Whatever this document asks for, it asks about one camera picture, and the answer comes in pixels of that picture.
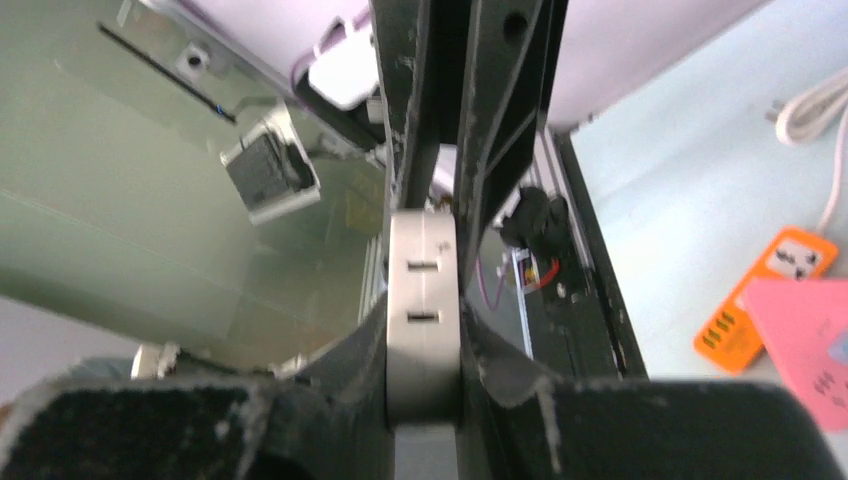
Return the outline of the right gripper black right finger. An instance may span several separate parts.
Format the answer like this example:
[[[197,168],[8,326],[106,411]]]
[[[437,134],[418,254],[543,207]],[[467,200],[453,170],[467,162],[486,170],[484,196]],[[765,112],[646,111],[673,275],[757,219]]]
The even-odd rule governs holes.
[[[570,381],[460,305],[462,479],[840,479],[786,390],[738,381]]]

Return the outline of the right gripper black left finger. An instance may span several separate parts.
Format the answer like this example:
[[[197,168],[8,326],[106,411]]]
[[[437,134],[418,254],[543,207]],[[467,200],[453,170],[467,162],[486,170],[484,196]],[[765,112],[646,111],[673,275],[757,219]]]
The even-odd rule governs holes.
[[[389,479],[387,302],[302,369],[50,381],[1,431],[5,479]]]

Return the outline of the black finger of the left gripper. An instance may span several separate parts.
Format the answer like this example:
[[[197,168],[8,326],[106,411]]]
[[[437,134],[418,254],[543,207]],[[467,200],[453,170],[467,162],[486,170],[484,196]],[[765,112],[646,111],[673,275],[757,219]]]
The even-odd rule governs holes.
[[[458,274],[472,277],[486,227],[529,167],[568,4],[471,4],[454,181]]]
[[[439,149],[437,1],[370,3],[388,148],[389,211],[421,209]]]

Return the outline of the white square plug adapter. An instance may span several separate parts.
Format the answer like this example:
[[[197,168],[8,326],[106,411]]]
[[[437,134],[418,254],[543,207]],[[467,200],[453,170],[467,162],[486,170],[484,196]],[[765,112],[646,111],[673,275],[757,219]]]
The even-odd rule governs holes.
[[[391,216],[386,304],[387,424],[454,425],[462,408],[456,232],[449,213]]]

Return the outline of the pink triangular power strip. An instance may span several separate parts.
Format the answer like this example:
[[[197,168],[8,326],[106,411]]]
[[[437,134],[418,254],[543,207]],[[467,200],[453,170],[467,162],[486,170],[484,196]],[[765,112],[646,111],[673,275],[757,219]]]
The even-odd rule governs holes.
[[[765,347],[783,383],[828,432],[847,429],[847,280],[786,288],[762,318]]]

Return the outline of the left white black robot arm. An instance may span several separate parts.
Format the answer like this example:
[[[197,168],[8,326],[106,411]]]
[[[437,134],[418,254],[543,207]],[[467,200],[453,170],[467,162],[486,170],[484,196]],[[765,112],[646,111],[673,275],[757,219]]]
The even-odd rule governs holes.
[[[350,140],[363,129],[348,112],[379,94],[394,208],[421,207],[439,148],[455,147],[463,279],[531,163],[567,11],[565,1],[372,1],[367,24],[321,54],[297,87]]]

